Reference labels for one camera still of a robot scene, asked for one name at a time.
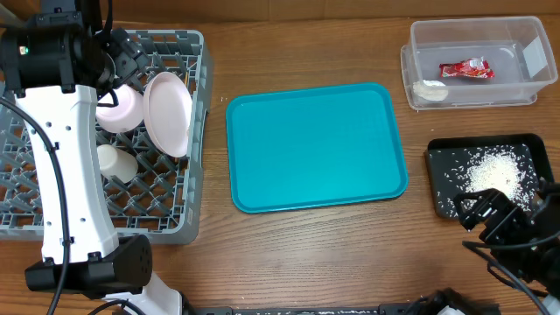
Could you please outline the small pink-white bowl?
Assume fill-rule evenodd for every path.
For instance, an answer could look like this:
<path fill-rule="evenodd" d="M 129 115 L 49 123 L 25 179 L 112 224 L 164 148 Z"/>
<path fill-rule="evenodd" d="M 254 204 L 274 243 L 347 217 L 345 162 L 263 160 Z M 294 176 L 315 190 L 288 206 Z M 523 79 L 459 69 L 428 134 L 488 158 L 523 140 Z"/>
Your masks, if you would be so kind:
<path fill-rule="evenodd" d="M 132 87 L 122 85 L 115 91 L 118 105 L 116 107 L 100 107 L 96 109 L 96 120 L 99 125 L 111 133 L 122 133 L 133 130 L 144 119 L 143 96 Z"/>

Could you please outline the large white plate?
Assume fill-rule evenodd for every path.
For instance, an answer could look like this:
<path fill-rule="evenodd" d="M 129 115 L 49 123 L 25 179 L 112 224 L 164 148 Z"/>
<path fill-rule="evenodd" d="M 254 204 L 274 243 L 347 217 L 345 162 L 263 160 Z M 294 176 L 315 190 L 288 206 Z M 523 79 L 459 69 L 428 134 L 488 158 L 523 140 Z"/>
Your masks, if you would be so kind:
<path fill-rule="evenodd" d="M 174 73 L 157 74 L 143 94 L 143 121 L 150 140 L 164 154 L 186 155 L 193 100 L 186 84 Z"/>

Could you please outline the white cup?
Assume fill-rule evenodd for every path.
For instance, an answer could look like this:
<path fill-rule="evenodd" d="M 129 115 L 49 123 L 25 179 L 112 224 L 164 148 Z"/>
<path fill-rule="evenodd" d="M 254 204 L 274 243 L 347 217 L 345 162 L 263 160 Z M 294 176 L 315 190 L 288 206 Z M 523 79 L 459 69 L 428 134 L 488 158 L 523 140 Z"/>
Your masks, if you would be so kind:
<path fill-rule="evenodd" d="M 103 144 L 97 147 L 97 154 L 103 177 L 107 179 L 116 177 L 123 183 L 128 183 L 137 175 L 137 161 L 126 151 Z"/>

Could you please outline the white tissue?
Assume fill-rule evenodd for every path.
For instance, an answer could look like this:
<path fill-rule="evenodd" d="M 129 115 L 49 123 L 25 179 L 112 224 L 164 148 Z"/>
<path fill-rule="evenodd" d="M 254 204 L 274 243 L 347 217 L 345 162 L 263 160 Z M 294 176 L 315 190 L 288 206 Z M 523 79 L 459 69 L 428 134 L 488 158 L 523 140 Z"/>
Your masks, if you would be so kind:
<path fill-rule="evenodd" d="M 417 81 L 412 85 L 412 90 L 417 96 L 430 102 L 442 102 L 449 94 L 447 86 L 439 80 Z"/>

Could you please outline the red snack wrapper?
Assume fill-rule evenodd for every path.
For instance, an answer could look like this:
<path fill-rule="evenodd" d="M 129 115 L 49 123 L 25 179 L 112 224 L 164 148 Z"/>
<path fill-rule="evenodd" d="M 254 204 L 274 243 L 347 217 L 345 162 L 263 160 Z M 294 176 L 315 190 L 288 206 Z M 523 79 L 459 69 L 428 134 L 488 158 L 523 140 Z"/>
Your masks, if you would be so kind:
<path fill-rule="evenodd" d="M 494 71 L 483 57 L 470 58 L 458 63 L 440 64 L 439 69 L 442 78 L 491 79 L 494 77 Z"/>

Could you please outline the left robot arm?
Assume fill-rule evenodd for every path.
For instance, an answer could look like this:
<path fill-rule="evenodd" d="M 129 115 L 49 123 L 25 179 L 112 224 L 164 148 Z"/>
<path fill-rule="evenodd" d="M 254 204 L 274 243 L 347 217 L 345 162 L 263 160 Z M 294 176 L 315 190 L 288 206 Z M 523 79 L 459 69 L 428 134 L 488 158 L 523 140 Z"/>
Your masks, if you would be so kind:
<path fill-rule="evenodd" d="M 149 239 L 118 235 L 96 151 L 95 111 L 147 64 L 144 50 L 96 1 L 44 1 L 25 25 L 5 25 L 2 105 L 27 128 L 45 219 L 32 291 L 81 294 L 103 308 L 185 314 L 184 295 L 153 271 Z"/>

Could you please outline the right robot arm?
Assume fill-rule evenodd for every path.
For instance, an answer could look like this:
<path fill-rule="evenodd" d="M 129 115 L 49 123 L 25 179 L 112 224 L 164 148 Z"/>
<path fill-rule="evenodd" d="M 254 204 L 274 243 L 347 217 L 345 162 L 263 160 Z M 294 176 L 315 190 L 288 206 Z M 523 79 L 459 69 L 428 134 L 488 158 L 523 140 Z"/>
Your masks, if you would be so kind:
<path fill-rule="evenodd" d="M 485 226 L 479 241 L 463 241 L 463 247 L 486 261 L 498 281 L 527 295 L 541 314 L 558 314 L 559 184 L 540 180 L 532 214 L 495 188 L 459 193 L 453 203 L 465 230 Z"/>

